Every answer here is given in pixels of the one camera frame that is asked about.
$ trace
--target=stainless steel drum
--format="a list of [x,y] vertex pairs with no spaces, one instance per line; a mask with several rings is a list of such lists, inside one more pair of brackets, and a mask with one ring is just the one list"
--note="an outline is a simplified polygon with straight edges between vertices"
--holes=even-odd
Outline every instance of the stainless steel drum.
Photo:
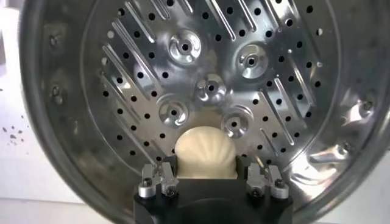
[[132,223],[145,163],[218,127],[278,165],[294,220],[358,186],[390,135],[390,5],[373,0],[34,0],[23,87],[47,156],[94,209]]

